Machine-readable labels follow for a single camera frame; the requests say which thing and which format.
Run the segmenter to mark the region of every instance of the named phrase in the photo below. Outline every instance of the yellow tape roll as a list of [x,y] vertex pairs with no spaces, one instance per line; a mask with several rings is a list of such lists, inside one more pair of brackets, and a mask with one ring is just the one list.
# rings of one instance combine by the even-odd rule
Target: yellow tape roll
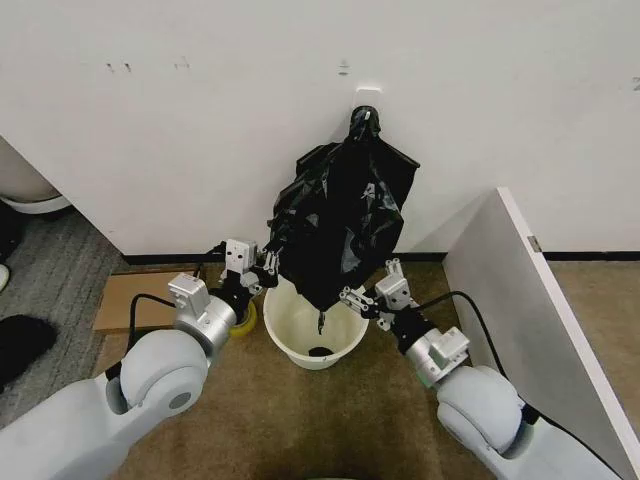
[[231,336],[244,337],[247,333],[253,330],[256,323],[258,323],[258,311],[253,300],[251,300],[249,302],[249,307],[247,308],[246,320],[241,325],[236,325],[231,328]]

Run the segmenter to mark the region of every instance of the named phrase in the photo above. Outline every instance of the black cable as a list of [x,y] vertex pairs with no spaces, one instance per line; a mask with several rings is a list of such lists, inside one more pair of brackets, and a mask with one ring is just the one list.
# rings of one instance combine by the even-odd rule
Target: black cable
[[175,305],[164,298],[156,297],[155,295],[151,295],[149,293],[138,293],[131,300],[131,306],[129,307],[129,342],[127,343],[127,352],[133,348],[136,343],[136,306],[138,305],[138,300],[141,298],[146,298],[147,300],[153,300],[154,302],[161,303],[166,305],[167,307],[174,307]]
[[[484,332],[484,336],[487,339],[487,343],[489,344],[489,348],[491,349],[491,353],[493,355],[494,361],[496,362],[496,366],[498,367],[498,370],[500,371],[500,374],[504,378],[509,380],[509,377],[507,377],[507,374],[505,373],[504,368],[502,367],[502,363],[500,362],[500,357],[498,356],[498,352],[496,351],[496,347],[493,344],[493,340],[491,339],[491,334],[489,333],[489,330],[487,329],[487,325],[484,323],[484,318],[482,317],[482,314],[480,313],[480,309],[476,305],[476,302],[474,302],[473,299],[469,295],[467,295],[464,292],[461,292],[461,291],[458,291],[458,290],[454,290],[452,292],[445,293],[444,295],[440,295],[439,297],[436,297],[433,300],[429,300],[428,302],[425,302],[422,305],[418,305],[417,307],[412,307],[411,310],[414,310],[414,311],[424,310],[424,309],[433,307],[434,305],[437,305],[437,304],[439,304],[439,303],[441,303],[441,302],[443,302],[443,301],[445,301],[445,300],[447,300],[449,298],[452,298],[454,296],[458,296],[458,297],[464,298],[467,302],[469,302],[469,305],[471,305],[471,308],[473,308],[473,311],[476,314],[476,317],[478,318],[478,322],[480,323],[480,326],[482,327],[482,331]],[[600,455],[598,455],[589,445],[587,445],[585,442],[580,440],[577,436],[575,436],[573,433],[571,433],[565,427],[560,425],[558,422],[556,422],[555,420],[552,420],[551,418],[546,416],[544,413],[540,412],[538,409],[536,409],[535,407],[530,405],[528,402],[525,401],[525,403],[526,403],[526,405],[525,405],[525,408],[523,409],[523,411],[525,409],[527,411],[527,416],[529,417],[527,423],[530,423],[531,425],[533,425],[535,423],[535,420],[537,419],[537,417],[540,417],[540,418],[544,419],[549,425],[551,425],[553,427],[556,427],[558,430],[562,430],[564,433],[566,433],[567,435],[572,437],[575,441],[580,443],[584,448],[589,450],[589,452],[591,452],[591,454],[593,456],[595,456],[604,465],[606,465],[607,468],[609,468],[609,470],[611,470],[618,477],[622,478],[618,474],[618,472],[616,472],[611,467],[611,465],[609,465],[607,462],[605,462],[605,460]]]
[[[212,255],[214,253],[218,253],[220,250],[220,245],[217,245],[215,247],[213,247],[211,250],[207,250],[204,253],[205,257],[208,257],[209,255]],[[196,266],[196,269],[193,271],[193,276],[196,278],[200,278],[200,272],[202,271],[202,267],[204,267],[204,261],[198,263],[198,265]]]
[[495,345],[493,344],[493,340],[491,339],[491,335],[489,334],[489,329],[487,329],[487,324],[484,323],[484,318],[482,317],[482,314],[480,313],[480,309],[478,308],[478,306],[476,305],[476,302],[473,301],[473,299],[467,295],[464,292],[461,292],[459,290],[454,290],[452,292],[448,292],[445,293],[444,295],[440,295],[439,297],[434,298],[433,300],[429,300],[426,303],[423,303],[422,305],[418,305],[417,307],[412,307],[411,310],[413,311],[420,311],[420,310],[424,310],[430,307],[433,307],[434,305],[437,305],[441,302],[444,302],[445,300],[448,300],[449,298],[452,297],[462,297],[464,298],[469,305],[471,305],[471,308],[473,309],[473,312],[476,314],[476,317],[478,318],[478,322],[480,323],[480,326],[482,327],[482,331],[484,332],[484,336],[487,339],[487,343],[489,344],[489,348],[491,349],[491,353],[493,355],[493,359],[496,362],[496,366],[498,367],[498,371],[500,372],[500,375],[502,375],[504,378],[506,378],[508,380],[507,374],[504,371],[504,367],[502,366],[502,363],[500,362],[500,357],[498,356],[498,351],[496,350]]

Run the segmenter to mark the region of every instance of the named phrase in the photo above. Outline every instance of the floor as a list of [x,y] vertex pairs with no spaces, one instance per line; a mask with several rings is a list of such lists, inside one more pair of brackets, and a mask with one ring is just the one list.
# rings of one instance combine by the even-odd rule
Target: floor
[[[637,429],[640,262],[551,268]],[[417,299],[448,290],[437,264],[404,269]],[[457,323],[451,303],[429,317],[442,328]],[[120,358],[125,345],[123,336],[108,337],[97,371]],[[443,431],[436,409],[433,393],[375,326],[335,367],[307,372],[277,350],[260,322],[225,347],[198,404],[137,444],[113,478],[142,478],[150,470],[156,479],[208,479],[212,472],[225,479],[493,478]]]
[[[0,395],[0,425],[89,376],[96,357],[95,371],[102,371],[126,345],[123,336],[91,333],[106,277],[129,267],[82,216],[31,222],[8,263],[13,278],[0,293],[0,318],[48,318],[60,336]],[[551,268],[638,429],[640,262]],[[406,264],[405,271],[419,300],[448,290],[437,264]],[[450,303],[429,317],[442,328],[457,322]],[[440,427],[436,408],[392,337],[374,325],[335,367],[308,372],[275,347],[259,322],[225,347],[198,404],[134,446],[113,478],[492,478]]]
[[93,370],[102,338],[91,325],[119,252],[78,212],[34,218],[7,260],[11,280],[0,293],[0,319],[25,314],[58,329],[53,348],[0,395],[0,427]]

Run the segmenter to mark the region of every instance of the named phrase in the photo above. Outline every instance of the cardboard box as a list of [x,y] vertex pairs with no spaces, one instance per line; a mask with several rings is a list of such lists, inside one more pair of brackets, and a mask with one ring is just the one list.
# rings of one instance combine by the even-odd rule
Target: cardboard box
[[[133,297],[138,293],[150,293],[172,301],[167,284],[180,272],[111,275],[102,294],[93,330],[101,333],[128,332],[129,308]],[[146,298],[138,300],[136,329],[169,328],[173,325],[174,319],[173,308]]]

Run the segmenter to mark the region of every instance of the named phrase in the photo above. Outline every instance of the brown carpet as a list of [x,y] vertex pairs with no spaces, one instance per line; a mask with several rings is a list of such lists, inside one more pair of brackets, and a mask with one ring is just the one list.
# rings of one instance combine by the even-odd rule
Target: brown carpet
[[[407,264],[414,298],[448,291],[438,264]],[[262,299],[258,309],[261,310]],[[430,318],[457,322],[451,303]],[[121,358],[109,336],[96,371]],[[395,340],[371,324],[335,366],[297,367],[264,324],[231,339],[198,403],[135,445],[116,479],[485,479],[484,466],[440,426]]]
[[551,262],[613,390],[640,431],[640,262]]

